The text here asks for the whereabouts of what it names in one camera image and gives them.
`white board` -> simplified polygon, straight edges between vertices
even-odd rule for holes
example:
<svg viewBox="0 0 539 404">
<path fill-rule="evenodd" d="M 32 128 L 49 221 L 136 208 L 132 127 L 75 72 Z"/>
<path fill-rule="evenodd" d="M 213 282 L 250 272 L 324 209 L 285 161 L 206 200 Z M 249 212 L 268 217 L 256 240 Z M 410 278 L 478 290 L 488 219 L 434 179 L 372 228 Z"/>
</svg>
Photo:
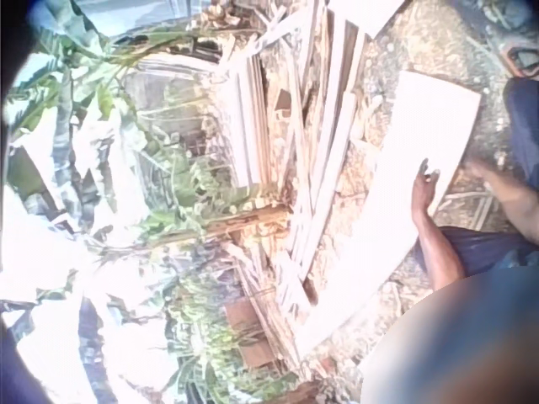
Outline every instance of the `white board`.
<svg viewBox="0 0 539 404">
<path fill-rule="evenodd" d="M 374 39 L 403 3 L 404 0 L 332 0 L 329 9 Z"/>
<path fill-rule="evenodd" d="M 418 233 L 410 206 L 419 165 L 427 157 L 430 170 L 440 170 L 433 214 L 462 158 L 480 98 L 450 82 L 401 72 L 392 125 L 350 245 L 296 336 L 302 357 L 356 313 L 412 248 Z"/>
</svg>

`dark pants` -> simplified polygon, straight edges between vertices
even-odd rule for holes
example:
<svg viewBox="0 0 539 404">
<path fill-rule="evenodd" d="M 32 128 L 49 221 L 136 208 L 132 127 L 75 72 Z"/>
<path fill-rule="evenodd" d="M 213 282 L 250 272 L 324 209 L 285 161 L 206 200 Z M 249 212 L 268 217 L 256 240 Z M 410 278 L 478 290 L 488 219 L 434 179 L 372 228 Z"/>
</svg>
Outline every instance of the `dark pants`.
<svg viewBox="0 0 539 404">
<path fill-rule="evenodd" d="M 522 167 L 526 182 L 539 190 L 539 82 L 511 78 L 505 87 L 504 101 L 511 120 L 515 160 Z M 518 233 L 487 233 L 449 226 L 441 227 L 441 231 L 455 248 L 466 276 L 488 271 L 511 251 L 522 256 L 539 251 L 538 246 Z M 426 270 L 419 242 L 414 253 Z"/>
</svg>

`person's arm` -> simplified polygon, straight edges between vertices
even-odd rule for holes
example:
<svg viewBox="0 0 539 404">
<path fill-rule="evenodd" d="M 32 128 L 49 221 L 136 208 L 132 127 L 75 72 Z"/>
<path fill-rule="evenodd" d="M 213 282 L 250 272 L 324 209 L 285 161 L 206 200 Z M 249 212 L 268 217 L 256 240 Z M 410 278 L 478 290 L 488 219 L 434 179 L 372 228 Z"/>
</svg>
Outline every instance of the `person's arm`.
<svg viewBox="0 0 539 404">
<path fill-rule="evenodd" d="M 439 290 L 453 282 L 464 279 L 464 268 L 440 229 L 428 213 L 435 197 L 438 172 L 425 175 L 427 160 L 419 168 L 412 192 L 412 219 L 419 232 L 419 242 L 433 290 Z"/>
<path fill-rule="evenodd" d="M 490 185 L 516 230 L 530 242 L 539 244 L 539 194 L 510 174 L 501 173 L 480 159 L 468 162 L 467 169 Z"/>
</svg>

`dirt ground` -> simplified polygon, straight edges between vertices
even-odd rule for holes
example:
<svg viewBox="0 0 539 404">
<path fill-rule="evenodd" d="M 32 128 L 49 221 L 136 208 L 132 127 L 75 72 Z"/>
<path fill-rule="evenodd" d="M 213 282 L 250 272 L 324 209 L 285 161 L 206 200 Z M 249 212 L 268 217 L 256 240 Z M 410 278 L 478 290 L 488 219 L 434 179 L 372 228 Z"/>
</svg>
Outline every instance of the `dirt ground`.
<svg viewBox="0 0 539 404">
<path fill-rule="evenodd" d="M 372 115 L 365 130 L 364 139 L 374 147 L 365 149 L 355 146 L 353 141 L 350 143 L 332 213 L 309 275 L 309 283 L 315 294 L 323 290 L 331 271 L 338 270 L 335 265 L 350 237 L 351 223 L 359 217 L 368 195 L 376 166 L 376 151 L 383 146 L 391 122 L 400 71 L 421 72 L 481 93 L 478 119 L 464 159 L 478 154 L 496 161 L 503 152 L 507 154 L 504 169 L 513 169 L 509 119 L 502 97 L 507 76 L 486 48 L 477 45 L 477 41 L 477 35 L 442 0 L 413 0 L 399 10 L 376 40 L 366 45 L 361 90 L 367 105 L 372 103 L 374 97 L 383 97 L 382 105 Z M 272 163 L 277 167 L 280 166 L 287 128 L 287 122 L 275 120 L 271 110 L 279 87 L 287 85 L 286 70 L 280 64 L 279 54 L 277 45 L 262 55 L 268 84 L 269 127 L 274 146 Z M 314 82 L 317 81 L 318 69 L 318 50 L 315 50 L 314 68 L 311 71 Z M 357 134 L 352 133 L 351 139 L 355 136 Z M 447 194 L 484 190 L 482 183 L 470 179 L 463 170 L 459 170 Z M 480 200 L 478 197 L 452 199 L 451 202 L 444 200 L 435 221 L 441 226 L 469 227 Z M 494 203 L 482 230 L 508 229 L 509 223 Z M 339 396 L 359 402 L 362 360 L 391 325 L 429 293 L 428 280 L 414 258 L 408 256 L 368 307 L 350 319 L 316 352 L 320 359 L 329 356 L 336 363 L 335 374 L 326 382 L 330 393 L 323 402 L 339 401 L 335 398 Z"/>
</svg>

